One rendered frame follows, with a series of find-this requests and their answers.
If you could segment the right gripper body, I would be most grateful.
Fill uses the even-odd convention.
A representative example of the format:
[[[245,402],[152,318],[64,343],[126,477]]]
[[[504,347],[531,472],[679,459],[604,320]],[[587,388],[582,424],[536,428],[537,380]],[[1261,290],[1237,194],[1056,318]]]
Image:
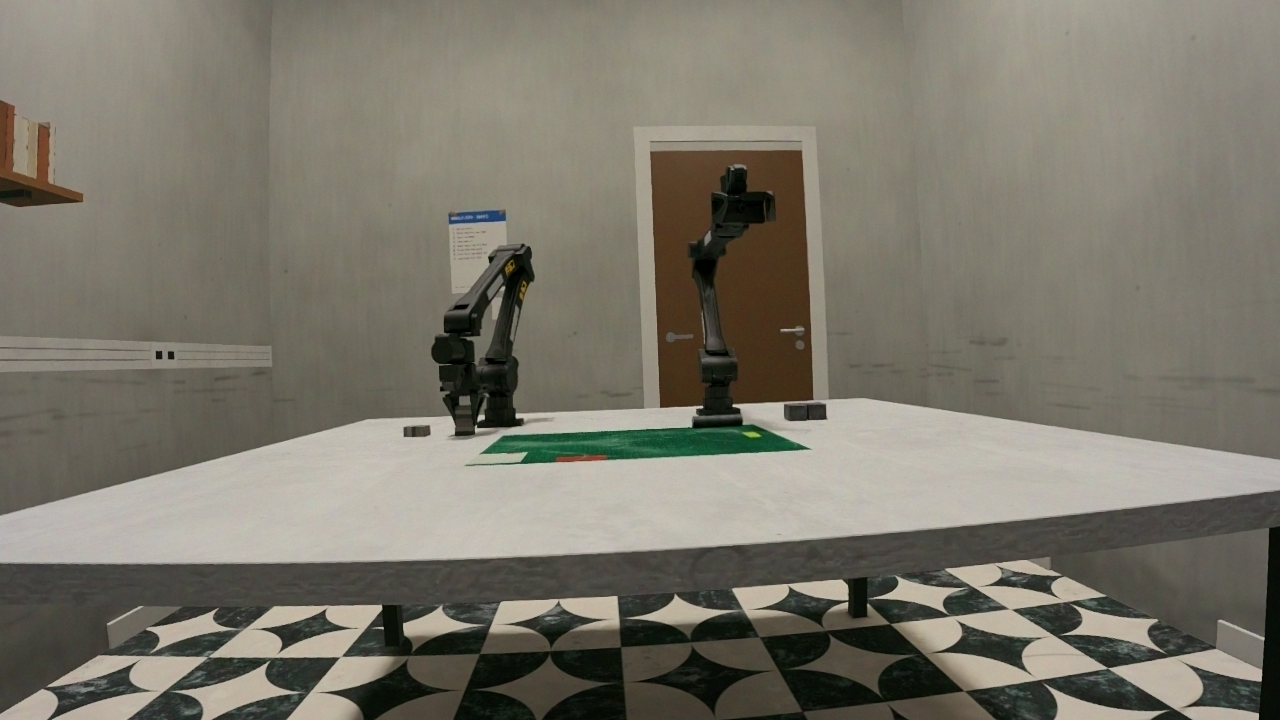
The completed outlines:
[[[471,389],[474,389],[474,391],[471,391]],[[445,397],[454,397],[454,396],[481,396],[481,395],[484,395],[484,392],[479,393],[477,389],[488,389],[488,384],[460,386],[460,389],[451,391],[451,395],[445,395]],[[443,389],[443,386],[440,386],[440,392],[444,392],[444,391],[445,389]]]

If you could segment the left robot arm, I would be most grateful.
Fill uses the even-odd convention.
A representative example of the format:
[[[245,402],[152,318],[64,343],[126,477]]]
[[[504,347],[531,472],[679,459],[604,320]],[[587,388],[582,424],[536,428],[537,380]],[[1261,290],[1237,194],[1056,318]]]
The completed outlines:
[[[733,164],[733,167],[726,168],[724,176],[721,176],[721,192],[741,195],[748,191],[746,182],[748,167]],[[699,379],[700,383],[709,384],[705,387],[703,407],[696,409],[698,416],[741,414],[740,407],[733,407],[733,397],[730,397],[730,382],[737,380],[739,364],[733,348],[726,348],[721,333],[714,274],[719,256],[726,255],[726,243],[740,238],[742,232],[748,229],[748,224],[732,227],[712,223],[712,229],[703,238],[698,242],[689,242],[687,252],[689,258],[692,258],[691,275],[698,284],[704,333],[704,348],[698,351]],[[712,240],[713,236],[716,241]]]

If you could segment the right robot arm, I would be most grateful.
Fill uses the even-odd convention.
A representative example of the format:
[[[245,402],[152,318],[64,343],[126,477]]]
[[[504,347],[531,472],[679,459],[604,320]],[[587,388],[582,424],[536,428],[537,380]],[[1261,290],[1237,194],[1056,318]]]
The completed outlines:
[[[494,249],[488,256],[490,265],[483,275],[445,311],[444,334],[435,336],[433,360],[438,364],[458,363],[458,365],[439,365],[443,389],[456,391],[460,386],[488,384],[488,389],[479,393],[484,392],[493,397],[486,397],[485,421],[477,421],[477,428],[524,425],[524,418],[515,416],[516,407],[511,396],[518,386],[518,360],[512,356],[512,348],[524,295],[535,278],[531,258],[532,251],[525,243],[502,245]],[[462,365],[462,363],[475,363],[475,354],[474,341],[460,337],[480,336],[481,316],[504,283],[506,290],[486,356],[480,357],[477,365]]]

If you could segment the green mat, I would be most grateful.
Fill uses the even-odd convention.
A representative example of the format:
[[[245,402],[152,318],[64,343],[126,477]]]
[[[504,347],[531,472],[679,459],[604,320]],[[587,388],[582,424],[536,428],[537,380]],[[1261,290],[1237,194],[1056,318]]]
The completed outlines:
[[[813,450],[754,424],[502,436],[465,466]]]

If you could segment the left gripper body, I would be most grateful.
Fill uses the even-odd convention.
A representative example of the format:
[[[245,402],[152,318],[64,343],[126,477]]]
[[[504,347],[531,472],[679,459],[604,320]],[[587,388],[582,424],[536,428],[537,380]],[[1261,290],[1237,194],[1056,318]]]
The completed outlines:
[[[741,195],[728,195],[728,208],[724,211],[723,222],[719,223],[721,225],[741,227],[745,224],[763,224],[765,222],[765,192],[742,192]]]

